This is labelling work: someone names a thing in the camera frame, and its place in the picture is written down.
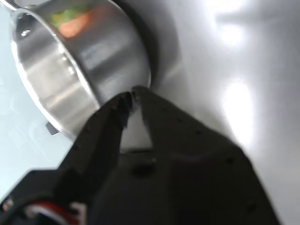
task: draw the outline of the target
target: red wire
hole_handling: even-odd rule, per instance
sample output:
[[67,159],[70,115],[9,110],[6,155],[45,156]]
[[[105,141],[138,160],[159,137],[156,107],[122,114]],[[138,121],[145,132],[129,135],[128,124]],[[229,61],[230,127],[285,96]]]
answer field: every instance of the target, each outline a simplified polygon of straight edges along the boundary
[[78,224],[77,219],[72,217],[65,209],[63,209],[61,206],[59,206],[55,203],[52,203],[52,202],[37,202],[37,203],[34,203],[34,205],[43,206],[44,208],[47,208],[47,209],[50,209],[50,210],[56,212],[57,214],[62,216],[68,223],[70,223],[72,225],[77,225]]

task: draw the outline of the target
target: green vegetable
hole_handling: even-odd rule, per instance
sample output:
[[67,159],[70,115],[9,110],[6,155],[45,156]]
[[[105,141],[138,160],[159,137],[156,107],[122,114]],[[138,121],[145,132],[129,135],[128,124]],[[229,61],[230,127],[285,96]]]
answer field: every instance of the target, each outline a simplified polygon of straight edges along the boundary
[[65,11],[51,15],[51,23],[55,27],[60,27],[62,23],[68,22],[85,14],[89,10],[88,7],[72,7]]

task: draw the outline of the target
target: pot handle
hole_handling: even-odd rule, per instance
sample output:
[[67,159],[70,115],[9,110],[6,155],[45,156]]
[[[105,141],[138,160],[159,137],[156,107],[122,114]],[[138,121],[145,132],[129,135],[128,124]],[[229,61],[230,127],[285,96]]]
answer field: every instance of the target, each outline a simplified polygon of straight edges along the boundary
[[0,0],[0,2],[10,12],[16,11],[17,9],[20,8],[20,6],[18,6],[14,0]]

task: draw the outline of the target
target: white surface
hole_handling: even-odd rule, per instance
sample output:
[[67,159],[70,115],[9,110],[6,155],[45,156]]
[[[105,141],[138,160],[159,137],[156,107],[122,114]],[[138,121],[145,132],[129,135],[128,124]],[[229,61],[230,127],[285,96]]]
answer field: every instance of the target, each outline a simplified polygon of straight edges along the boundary
[[10,50],[9,14],[0,7],[0,199],[33,168],[56,167],[71,142],[51,136],[27,94]]

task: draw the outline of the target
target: white wire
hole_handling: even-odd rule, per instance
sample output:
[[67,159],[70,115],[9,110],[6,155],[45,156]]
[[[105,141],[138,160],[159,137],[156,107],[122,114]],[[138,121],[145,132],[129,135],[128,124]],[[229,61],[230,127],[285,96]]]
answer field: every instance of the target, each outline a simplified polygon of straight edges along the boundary
[[59,225],[69,225],[69,223],[62,217],[61,215],[57,214],[56,212],[48,209],[44,206],[40,205],[30,205],[25,208],[25,214],[28,217],[35,217],[38,213],[43,214],[46,217],[54,220]]

